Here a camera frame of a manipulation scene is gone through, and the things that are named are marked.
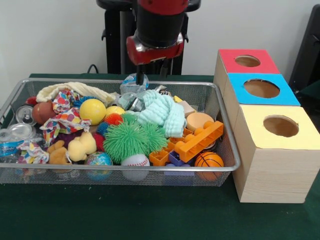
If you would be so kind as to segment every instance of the yellow ball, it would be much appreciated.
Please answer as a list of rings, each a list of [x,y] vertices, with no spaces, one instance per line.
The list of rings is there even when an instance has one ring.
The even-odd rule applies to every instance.
[[[120,106],[110,106],[106,109],[105,117],[108,117],[110,114],[124,114],[126,111]]]
[[[98,99],[88,99],[79,109],[82,120],[91,120],[91,125],[98,125],[106,116],[106,107]]]

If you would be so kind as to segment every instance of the baseball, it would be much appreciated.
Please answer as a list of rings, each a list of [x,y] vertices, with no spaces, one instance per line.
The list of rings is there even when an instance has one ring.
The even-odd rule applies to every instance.
[[[122,161],[121,166],[133,166],[133,167],[148,167],[150,166],[149,159],[144,154],[137,154],[130,157],[127,157]],[[122,175],[133,182],[142,181],[146,178],[149,171],[132,171],[124,170]]]

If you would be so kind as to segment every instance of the circular hole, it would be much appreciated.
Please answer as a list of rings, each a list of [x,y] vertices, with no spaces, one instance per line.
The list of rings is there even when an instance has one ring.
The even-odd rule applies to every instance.
[[[244,88],[251,95],[265,99],[275,98],[280,93],[280,89],[275,84],[262,79],[246,81]]]
[[[235,62],[244,67],[257,67],[261,64],[258,58],[250,55],[241,55],[235,58]]]
[[[299,132],[298,124],[286,116],[268,116],[264,119],[263,125],[269,132],[287,138],[295,136]]]

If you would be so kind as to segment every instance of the red spiky ball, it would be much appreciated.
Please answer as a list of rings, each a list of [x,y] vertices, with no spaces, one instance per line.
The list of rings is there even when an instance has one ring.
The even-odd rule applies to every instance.
[[[111,113],[104,119],[104,121],[109,125],[120,125],[124,122],[124,119],[118,113]]]
[[[100,135],[99,133],[95,133],[93,135],[93,138],[95,139],[95,143],[96,143],[96,149],[100,152],[104,152],[104,141],[105,141],[105,137]]]

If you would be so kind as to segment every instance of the red box top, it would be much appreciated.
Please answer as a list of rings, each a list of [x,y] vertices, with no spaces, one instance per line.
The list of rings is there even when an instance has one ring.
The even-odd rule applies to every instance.
[[[264,49],[220,49],[219,54],[229,74],[280,74]]]

